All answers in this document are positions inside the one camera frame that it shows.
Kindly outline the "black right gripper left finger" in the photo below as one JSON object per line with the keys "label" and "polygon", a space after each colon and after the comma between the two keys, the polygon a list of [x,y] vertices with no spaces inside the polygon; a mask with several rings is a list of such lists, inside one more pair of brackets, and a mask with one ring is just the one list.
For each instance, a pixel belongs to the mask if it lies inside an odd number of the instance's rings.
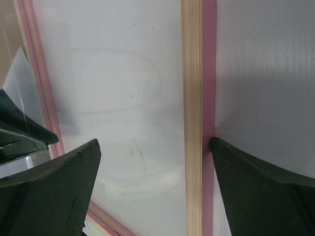
{"label": "black right gripper left finger", "polygon": [[80,236],[96,175],[100,145],[84,145],[0,180],[2,236]]}

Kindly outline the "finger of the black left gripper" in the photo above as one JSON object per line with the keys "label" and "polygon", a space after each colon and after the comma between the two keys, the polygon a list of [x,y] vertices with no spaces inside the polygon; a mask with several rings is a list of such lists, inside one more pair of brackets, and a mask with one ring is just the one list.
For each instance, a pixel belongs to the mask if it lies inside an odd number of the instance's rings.
{"label": "finger of the black left gripper", "polygon": [[0,120],[25,133],[29,133],[36,139],[44,141],[47,145],[59,142],[59,138],[55,133],[26,116],[2,89],[0,90]]}
{"label": "finger of the black left gripper", "polygon": [[47,150],[43,141],[20,132],[0,130],[0,165]]}

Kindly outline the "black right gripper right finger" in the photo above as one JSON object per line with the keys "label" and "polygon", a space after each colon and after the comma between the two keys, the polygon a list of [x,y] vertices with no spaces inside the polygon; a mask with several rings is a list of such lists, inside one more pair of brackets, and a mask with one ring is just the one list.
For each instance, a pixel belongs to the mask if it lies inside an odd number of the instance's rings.
{"label": "black right gripper right finger", "polygon": [[315,180],[209,140],[233,236],[313,236]]}

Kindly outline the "clear acrylic sheet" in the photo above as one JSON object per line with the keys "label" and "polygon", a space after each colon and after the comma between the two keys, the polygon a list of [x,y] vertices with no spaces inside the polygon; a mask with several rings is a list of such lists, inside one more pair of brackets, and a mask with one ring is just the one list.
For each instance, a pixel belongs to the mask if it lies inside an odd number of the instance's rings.
{"label": "clear acrylic sheet", "polygon": [[15,174],[97,139],[90,236],[185,236],[181,3],[3,0],[0,87],[58,135]]}

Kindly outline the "pink wooden picture frame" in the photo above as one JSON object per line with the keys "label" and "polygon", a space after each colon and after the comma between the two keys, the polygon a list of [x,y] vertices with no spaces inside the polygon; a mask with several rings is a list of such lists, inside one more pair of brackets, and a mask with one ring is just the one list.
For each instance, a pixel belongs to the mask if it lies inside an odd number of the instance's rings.
{"label": "pink wooden picture frame", "polygon": [[184,108],[186,236],[211,233],[202,226],[202,1],[180,0]]}

